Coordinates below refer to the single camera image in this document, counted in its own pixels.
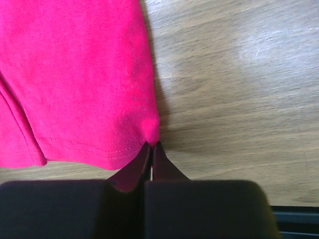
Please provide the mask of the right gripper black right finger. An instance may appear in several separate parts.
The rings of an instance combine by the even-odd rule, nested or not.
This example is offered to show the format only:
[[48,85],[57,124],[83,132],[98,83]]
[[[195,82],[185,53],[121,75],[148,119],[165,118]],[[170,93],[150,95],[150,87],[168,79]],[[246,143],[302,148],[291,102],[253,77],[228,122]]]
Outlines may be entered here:
[[261,187],[247,180],[192,181],[158,143],[145,184],[147,239],[278,239]]

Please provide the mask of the red t shirt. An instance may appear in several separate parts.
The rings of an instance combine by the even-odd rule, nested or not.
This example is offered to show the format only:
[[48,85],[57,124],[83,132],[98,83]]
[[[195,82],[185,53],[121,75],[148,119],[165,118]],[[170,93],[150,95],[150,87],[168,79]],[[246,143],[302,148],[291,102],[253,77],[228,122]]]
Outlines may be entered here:
[[1,1],[1,167],[121,169],[159,131],[139,1]]

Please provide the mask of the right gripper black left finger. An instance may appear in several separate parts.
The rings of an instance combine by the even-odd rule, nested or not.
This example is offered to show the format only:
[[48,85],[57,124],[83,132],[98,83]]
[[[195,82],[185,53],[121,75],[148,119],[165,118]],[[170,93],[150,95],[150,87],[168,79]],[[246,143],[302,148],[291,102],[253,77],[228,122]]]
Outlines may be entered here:
[[141,239],[151,147],[108,179],[10,181],[0,186],[3,239]]

